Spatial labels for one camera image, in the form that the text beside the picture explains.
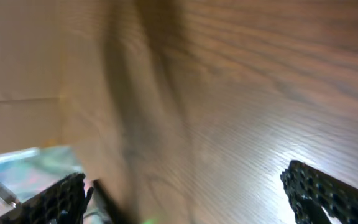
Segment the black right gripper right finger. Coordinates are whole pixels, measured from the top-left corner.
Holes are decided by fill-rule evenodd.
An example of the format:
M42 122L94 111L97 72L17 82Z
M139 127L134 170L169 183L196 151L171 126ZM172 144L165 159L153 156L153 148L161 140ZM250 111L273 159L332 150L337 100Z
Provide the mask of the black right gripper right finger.
M358 189L303 162L292 160L280 179L297 224L358 224Z

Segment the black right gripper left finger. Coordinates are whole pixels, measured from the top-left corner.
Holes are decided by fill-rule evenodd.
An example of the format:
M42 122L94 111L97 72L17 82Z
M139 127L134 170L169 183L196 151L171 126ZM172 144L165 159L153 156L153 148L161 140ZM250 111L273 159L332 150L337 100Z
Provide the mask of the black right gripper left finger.
M70 174L1 215L0 224L83 224L93 192L83 173Z

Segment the colourful wall painting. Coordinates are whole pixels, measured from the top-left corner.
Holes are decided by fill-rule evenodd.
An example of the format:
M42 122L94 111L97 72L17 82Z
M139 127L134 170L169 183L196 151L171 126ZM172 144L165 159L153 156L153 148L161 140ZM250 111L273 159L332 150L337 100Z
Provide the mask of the colourful wall painting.
M83 168L69 147L1 156L0 216L73 173L83 173Z

